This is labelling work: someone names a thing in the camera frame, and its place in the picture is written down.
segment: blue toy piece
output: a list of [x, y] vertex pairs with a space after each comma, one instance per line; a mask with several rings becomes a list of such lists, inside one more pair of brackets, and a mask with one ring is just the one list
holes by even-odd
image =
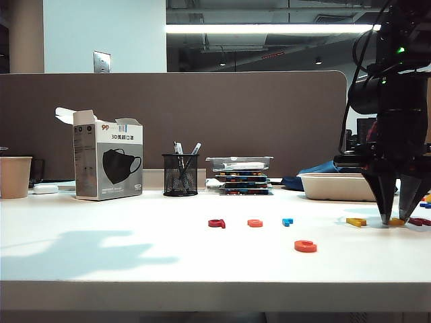
[[291, 224], [293, 224], [294, 220], [293, 219], [283, 219], [281, 222], [283, 223], [283, 225], [285, 227], [289, 227]]

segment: wall plate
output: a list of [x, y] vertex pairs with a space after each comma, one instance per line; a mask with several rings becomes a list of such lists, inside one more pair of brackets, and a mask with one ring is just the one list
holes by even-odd
[[94, 72], [110, 73], [110, 54], [94, 51]]

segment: beige cup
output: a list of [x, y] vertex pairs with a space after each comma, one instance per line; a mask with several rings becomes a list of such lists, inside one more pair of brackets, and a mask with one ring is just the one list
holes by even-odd
[[27, 197], [31, 157], [0, 157], [0, 197]]

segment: yellow toy piece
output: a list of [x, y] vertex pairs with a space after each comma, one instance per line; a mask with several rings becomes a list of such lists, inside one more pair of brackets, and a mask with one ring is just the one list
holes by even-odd
[[403, 220], [397, 219], [396, 217], [393, 217], [388, 221], [388, 225], [404, 225], [405, 222]]
[[359, 217], [348, 217], [345, 219], [345, 221], [354, 225], [355, 227], [362, 227], [363, 225], [366, 225], [366, 220], [360, 219]]

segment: fluorescent light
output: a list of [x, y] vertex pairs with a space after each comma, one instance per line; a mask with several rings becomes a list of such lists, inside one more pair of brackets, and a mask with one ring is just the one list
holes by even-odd
[[167, 34], [360, 34], [366, 24], [166, 25]]

